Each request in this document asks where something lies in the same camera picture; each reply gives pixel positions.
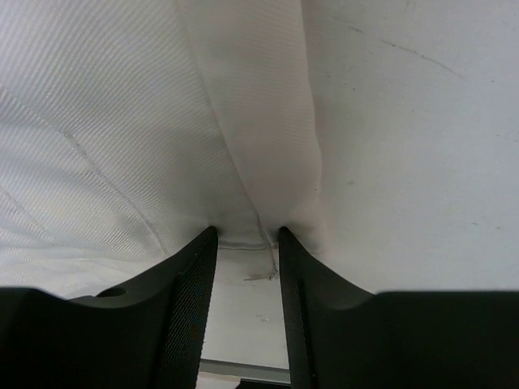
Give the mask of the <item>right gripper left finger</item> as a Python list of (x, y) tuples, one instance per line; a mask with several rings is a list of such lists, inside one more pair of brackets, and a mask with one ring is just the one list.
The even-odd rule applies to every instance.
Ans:
[(95, 296), (2, 288), (2, 387), (195, 387), (217, 246), (217, 231), (207, 228)]

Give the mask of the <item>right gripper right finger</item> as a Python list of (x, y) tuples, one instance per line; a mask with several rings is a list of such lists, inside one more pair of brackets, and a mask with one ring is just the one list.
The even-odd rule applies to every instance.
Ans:
[(372, 294), (278, 242), (292, 387), (517, 387), (517, 292)]

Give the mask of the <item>white pleated skirt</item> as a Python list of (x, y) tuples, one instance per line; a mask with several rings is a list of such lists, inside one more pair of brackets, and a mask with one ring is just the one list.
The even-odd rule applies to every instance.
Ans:
[(1, 282), (95, 293), (209, 226), (324, 247), (299, 1), (4, 1)]

